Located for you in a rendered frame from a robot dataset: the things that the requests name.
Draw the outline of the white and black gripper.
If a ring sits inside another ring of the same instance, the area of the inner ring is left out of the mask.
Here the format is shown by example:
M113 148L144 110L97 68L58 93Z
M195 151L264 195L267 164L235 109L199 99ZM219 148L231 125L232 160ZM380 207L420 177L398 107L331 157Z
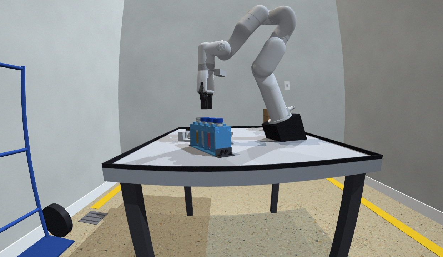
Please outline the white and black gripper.
M210 70L199 70L197 73L197 93L200 94L201 109L212 109L212 93L214 93L213 72Z

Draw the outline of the black table edge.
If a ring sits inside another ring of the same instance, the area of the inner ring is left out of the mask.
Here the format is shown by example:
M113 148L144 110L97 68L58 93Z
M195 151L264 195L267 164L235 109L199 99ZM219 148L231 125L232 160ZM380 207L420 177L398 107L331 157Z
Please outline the black table edge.
M273 170L273 169L283 169L283 168L297 168L297 167L309 167L309 166L320 166L320 165L331 165L338 163L348 163L348 162L358 162L367 160L382 159L383 155L375 153L363 148L358 148L352 145L348 145L342 142L334 141L328 138L323 138L311 133L306 133L308 136L312 136L324 141L328 141L337 145L341 145L346 148L351 148L362 153L366 153L369 156L361 157L351 157L343 159L331 159L331 160L320 160L320 161L308 161L308 162L294 162L294 163L278 163L278 164L266 164L266 165L242 165L242 166L155 166L155 165L129 165L129 164L114 164L117 160L128 156L129 154L157 141L160 138L180 129L189 129L190 127L177 127L174 130L169 131L157 138L154 138L146 143L143 143L125 153L120 154L104 163L102 163L102 168L115 168L115 169L127 169L127 170L148 170L148 171L254 171L254 170ZM375 156L374 156L375 155Z

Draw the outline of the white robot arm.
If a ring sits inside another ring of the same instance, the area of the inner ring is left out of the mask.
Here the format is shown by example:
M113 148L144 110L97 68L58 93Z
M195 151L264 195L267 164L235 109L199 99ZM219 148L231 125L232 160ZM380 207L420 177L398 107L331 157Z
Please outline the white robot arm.
M283 96L273 74L285 54L286 43L296 27L296 15L291 7L280 6L268 10L263 5L256 5L235 25L228 41L205 42L198 46L198 71L214 71L214 75L226 77L222 69L215 69L215 56L220 60L229 60L246 42L260 25L277 25L265 42L262 50L251 65L251 71L258 84L270 119L269 124L276 124L289 119L294 106L286 107Z

